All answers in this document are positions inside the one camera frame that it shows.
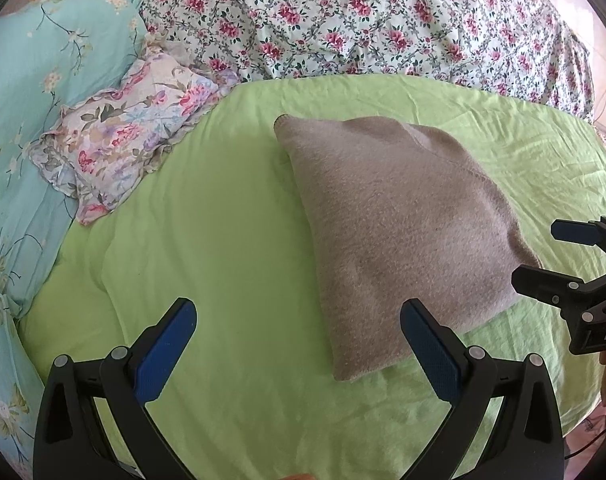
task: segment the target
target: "blue gripper pad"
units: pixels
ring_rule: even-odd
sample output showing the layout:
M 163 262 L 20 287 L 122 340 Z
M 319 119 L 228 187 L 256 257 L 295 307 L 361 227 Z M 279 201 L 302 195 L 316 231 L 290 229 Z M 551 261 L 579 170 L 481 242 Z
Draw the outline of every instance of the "blue gripper pad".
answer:
M 461 370 L 411 302 L 406 302 L 401 309 L 401 329 L 434 393 L 455 406 L 462 392 Z
M 551 232 L 554 240 L 561 242 L 593 246 L 599 244 L 601 240 L 598 228 L 594 224 L 582 222 L 557 220 L 552 224 Z
M 140 404 L 158 399 L 194 330 L 196 307 L 186 301 L 137 368 L 134 394 Z

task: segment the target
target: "metal screw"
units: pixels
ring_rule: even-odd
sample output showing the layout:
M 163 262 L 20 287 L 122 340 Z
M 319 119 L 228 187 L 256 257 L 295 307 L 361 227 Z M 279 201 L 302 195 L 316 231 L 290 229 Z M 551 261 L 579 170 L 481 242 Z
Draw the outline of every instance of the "metal screw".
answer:
M 123 359 L 127 354 L 128 354 L 128 349 L 125 348 L 125 346 L 117 346 L 117 348 L 115 348 L 114 350 L 112 350 L 112 352 L 110 352 L 112 359 L 116 359 L 117 361 L 119 359 Z
M 529 362 L 534 366 L 543 366 L 543 358 L 538 354 L 532 354 L 529 356 Z
M 54 365 L 57 368 L 61 368 L 61 367 L 65 366 L 66 364 L 68 364 L 68 356 L 67 355 L 60 355 L 59 357 L 57 357 L 54 360 Z
M 480 360 L 485 357 L 485 350 L 483 350 L 480 346 L 470 346 L 468 352 L 474 359 Z

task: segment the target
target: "folded fleece blanket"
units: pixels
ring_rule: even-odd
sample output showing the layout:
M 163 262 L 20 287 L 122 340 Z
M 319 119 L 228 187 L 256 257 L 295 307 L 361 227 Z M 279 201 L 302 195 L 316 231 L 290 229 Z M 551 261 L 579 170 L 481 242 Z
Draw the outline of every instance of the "folded fleece blanket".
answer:
M 449 134 L 369 117 L 277 119 L 310 223 L 334 377 L 408 357 L 403 302 L 467 332 L 516 301 L 511 273 L 539 266 L 499 188 Z

